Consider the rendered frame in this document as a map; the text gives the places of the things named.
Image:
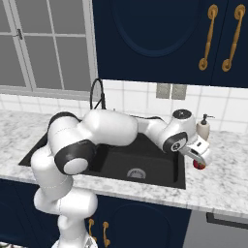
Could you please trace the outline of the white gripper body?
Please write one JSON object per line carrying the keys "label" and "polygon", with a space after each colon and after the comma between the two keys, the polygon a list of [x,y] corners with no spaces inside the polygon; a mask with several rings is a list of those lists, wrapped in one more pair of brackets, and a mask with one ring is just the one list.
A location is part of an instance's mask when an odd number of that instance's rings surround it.
{"label": "white gripper body", "polygon": [[212,162],[210,149],[208,146],[204,146],[203,144],[200,146],[185,145],[182,149],[180,149],[180,153],[206,166],[210,165]]}

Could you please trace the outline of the black kitchen sink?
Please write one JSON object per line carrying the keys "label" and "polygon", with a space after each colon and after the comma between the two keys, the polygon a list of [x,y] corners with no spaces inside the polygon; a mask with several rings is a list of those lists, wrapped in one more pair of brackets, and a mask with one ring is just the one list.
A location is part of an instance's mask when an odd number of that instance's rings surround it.
{"label": "black kitchen sink", "polygon": [[91,160],[87,175],[183,189],[184,157],[159,149],[139,131],[131,115],[109,111],[90,111],[76,125],[76,134],[85,144],[75,148]]}

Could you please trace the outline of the beige soap dispenser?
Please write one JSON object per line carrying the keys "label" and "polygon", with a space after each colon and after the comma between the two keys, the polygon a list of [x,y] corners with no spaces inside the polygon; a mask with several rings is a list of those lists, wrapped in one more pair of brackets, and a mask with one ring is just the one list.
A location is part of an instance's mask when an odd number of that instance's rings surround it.
{"label": "beige soap dispenser", "polygon": [[210,124],[207,122],[208,118],[211,118],[211,115],[205,113],[202,120],[197,123],[197,133],[204,140],[208,139],[210,132]]}

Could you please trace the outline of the grey dishwasher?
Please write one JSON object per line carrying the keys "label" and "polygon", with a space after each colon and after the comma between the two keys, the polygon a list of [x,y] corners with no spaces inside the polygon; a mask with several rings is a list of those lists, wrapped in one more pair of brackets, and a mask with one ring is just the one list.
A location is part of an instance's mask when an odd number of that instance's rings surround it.
{"label": "grey dishwasher", "polygon": [[[248,248],[248,230],[206,222],[206,213],[193,210],[183,248]],[[216,219],[248,224],[248,219],[216,214]]]}

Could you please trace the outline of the navy base cupboard door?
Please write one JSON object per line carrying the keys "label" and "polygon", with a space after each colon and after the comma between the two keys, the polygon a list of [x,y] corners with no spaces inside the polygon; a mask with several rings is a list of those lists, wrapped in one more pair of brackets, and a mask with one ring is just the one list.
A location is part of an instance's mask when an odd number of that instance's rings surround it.
{"label": "navy base cupboard door", "polygon": [[[93,215],[98,206],[97,196],[79,187],[71,186],[65,193],[55,195],[55,188],[0,178],[0,241],[12,241],[29,248],[89,248],[95,240],[86,230],[84,220]],[[37,209],[58,215],[59,239],[47,243],[50,224],[37,235],[28,211]]]}
{"label": "navy base cupboard door", "polygon": [[108,248],[183,248],[191,210],[107,196],[98,201],[99,248],[105,248],[105,221]]}

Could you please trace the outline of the grey framed window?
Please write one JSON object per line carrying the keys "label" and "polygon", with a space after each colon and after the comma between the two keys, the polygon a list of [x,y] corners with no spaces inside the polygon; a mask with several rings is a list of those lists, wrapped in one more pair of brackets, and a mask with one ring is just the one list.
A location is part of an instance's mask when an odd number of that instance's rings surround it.
{"label": "grey framed window", "polygon": [[0,0],[0,93],[87,100],[97,76],[90,0]]}

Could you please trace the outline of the grey wall socket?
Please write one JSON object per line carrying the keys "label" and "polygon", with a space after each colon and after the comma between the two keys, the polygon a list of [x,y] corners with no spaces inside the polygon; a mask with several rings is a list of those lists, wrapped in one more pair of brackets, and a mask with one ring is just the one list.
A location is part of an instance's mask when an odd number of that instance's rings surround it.
{"label": "grey wall socket", "polygon": [[172,86],[171,98],[173,100],[184,100],[186,97],[186,91],[186,84],[174,84]]}
{"label": "grey wall socket", "polygon": [[171,85],[169,83],[158,83],[156,85],[156,97],[158,99],[168,99],[171,93]]}

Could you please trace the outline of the narrow navy wall cupboard door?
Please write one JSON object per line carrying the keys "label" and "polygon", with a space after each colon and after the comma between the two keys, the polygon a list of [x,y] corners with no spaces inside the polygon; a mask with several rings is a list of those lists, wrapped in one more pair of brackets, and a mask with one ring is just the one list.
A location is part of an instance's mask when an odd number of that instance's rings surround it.
{"label": "narrow navy wall cupboard door", "polygon": [[[228,72],[222,70],[222,64],[230,56],[233,35],[237,20],[234,10],[243,4],[246,8],[236,51],[232,60],[232,67]],[[212,75],[212,86],[248,88],[248,0],[229,0],[222,28],[222,35],[218,45],[217,57]]]}

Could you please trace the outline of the wide navy wall cupboard door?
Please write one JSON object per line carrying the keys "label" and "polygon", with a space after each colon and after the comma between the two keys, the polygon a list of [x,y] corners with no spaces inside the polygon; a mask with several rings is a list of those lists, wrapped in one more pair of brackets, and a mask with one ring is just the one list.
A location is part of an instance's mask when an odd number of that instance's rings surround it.
{"label": "wide navy wall cupboard door", "polygon": [[[102,79],[208,85],[229,0],[92,0],[98,74]],[[215,18],[208,65],[204,57]]]}

